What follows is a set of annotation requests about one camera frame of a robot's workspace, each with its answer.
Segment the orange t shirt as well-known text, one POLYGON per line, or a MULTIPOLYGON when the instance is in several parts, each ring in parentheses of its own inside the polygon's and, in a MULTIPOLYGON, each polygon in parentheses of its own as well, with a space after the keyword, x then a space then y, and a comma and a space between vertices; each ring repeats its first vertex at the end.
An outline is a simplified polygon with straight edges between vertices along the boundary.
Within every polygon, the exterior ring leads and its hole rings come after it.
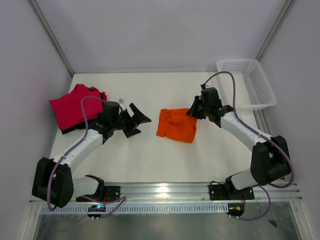
POLYGON ((188 116, 188 110, 188 108, 161 109, 156 135, 179 142, 193 143, 198 119, 188 116))

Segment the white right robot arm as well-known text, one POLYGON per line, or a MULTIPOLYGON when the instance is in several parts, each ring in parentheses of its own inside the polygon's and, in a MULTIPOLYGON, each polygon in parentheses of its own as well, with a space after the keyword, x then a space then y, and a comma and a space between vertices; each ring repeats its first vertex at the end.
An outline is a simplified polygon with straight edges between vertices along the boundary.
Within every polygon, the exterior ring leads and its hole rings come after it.
POLYGON ((280 135, 273 137, 250 126, 236 114, 233 107, 222 104, 216 88, 203 88, 186 114, 199 120, 208 119, 250 150, 250 167, 225 179, 223 188, 229 199, 239 198, 253 186, 269 185, 294 174, 287 141, 280 135))

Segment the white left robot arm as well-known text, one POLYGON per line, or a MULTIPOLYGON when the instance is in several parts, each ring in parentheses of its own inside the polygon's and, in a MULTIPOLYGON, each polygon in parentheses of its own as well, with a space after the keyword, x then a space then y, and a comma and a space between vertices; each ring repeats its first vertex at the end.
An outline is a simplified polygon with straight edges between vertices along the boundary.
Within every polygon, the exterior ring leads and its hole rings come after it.
POLYGON ((73 145, 53 158, 43 157, 38 161, 31 193, 46 201, 49 211, 65 207, 72 199, 106 204, 103 179, 90 174, 73 178, 73 172, 115 131, 123 131, 130 138, 141 133, 139 125, 151 122, 133 103, 129 107, 132 115, 118 102, 105 102, 102 112, 85 124, 84 134, 73 145))

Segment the red folded t shirt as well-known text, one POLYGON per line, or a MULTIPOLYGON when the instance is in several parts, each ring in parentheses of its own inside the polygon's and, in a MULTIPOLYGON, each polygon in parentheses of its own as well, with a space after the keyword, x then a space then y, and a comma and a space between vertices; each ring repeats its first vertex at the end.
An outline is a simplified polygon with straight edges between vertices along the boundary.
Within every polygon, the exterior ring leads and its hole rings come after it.
POLYGON ((100 98, 103 100, 103 101, 107 101, 107 95, 104 91, 100 91, 99 89, 97 89, 96 87, 94 86, 91 86, 88 88, 91 92, 99 92, 99 95, 100 95, 100 98))

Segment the white plastic basket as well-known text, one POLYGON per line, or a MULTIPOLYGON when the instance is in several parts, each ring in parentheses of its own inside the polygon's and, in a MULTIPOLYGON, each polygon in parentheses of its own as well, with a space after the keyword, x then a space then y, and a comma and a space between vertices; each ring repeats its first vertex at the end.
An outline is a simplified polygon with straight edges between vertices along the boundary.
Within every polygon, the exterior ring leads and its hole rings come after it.
POLYGON ((270 82, 256 59, 221 59, 216 62, 219 72, 230 72, 236 83, 237 109, 262 110, 277 104, 277 98, 270 82))

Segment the left controller board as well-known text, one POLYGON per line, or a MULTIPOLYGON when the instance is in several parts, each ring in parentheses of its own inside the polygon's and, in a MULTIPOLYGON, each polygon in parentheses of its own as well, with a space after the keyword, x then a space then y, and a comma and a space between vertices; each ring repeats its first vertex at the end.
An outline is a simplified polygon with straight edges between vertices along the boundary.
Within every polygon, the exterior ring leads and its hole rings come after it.
POLYGON ((87 209, 89 218, 100 218, 101 215, 106 213, 106 206, 103 204, 94 204, 87 209))

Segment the controller board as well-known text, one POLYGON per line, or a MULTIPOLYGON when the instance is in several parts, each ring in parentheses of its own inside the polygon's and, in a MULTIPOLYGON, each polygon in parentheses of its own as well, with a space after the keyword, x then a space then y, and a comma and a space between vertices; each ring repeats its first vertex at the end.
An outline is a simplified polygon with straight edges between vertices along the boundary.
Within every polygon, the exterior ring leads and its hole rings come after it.
POLYGON ((101 215, 106 213, 106 206, 103 204, 94 204, 87 209, 89 218, 100 218, 101 215))
POLYGON ((229 204, 227 207, 228 217, 240 218, 245 212, 245 207, 238 204, 229 204))

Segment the right controller board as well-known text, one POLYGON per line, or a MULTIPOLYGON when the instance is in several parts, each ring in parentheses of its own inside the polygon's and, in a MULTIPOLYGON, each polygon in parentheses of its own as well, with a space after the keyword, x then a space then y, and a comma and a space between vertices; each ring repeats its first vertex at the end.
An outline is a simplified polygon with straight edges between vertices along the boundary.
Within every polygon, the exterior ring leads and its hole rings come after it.
POLYGON ((228 217, 240 218, 245 212, 245 207, 238 204, 229 204, 227 207, 228 217))

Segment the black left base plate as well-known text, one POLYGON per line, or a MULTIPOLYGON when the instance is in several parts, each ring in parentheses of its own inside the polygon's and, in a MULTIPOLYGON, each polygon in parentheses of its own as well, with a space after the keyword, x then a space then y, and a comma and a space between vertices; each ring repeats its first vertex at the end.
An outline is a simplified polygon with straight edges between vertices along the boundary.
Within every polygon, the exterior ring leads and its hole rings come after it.
POLYGON ((118 185, 101 185, 97 191, 91 195, 79 196, 75 199, 76 202, 112 202, 120 198, 121 187, 118 185))

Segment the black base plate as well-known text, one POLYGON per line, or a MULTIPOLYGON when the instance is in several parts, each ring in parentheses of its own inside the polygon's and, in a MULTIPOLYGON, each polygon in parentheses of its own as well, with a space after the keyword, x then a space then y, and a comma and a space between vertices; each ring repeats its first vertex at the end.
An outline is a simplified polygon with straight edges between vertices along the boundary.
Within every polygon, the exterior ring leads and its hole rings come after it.
POLYGON ((79 196, 75 199, 76 202, 112 202, 120 198, 121 187, 118 185, 101 185, 97 191, 91 195, 79 196))
POLYGON ((231 200, 254 200, 255 195, 251 187, 237 190, 234 187, 228 187, 225 184, 209 184, 208 194, 211 201, 231 201, 231 200))

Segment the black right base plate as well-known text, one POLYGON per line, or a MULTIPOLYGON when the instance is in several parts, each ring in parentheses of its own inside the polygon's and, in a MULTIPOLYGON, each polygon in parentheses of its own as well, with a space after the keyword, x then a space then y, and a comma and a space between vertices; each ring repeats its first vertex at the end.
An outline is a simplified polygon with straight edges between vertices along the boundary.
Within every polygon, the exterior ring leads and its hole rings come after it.
POLYGON ((255 195, 251 187, 237 190, 234 187, 228 187, 225 184, 209 184, 208 194, 211 201, 231 201, 231 200, 254 200, 255 195))

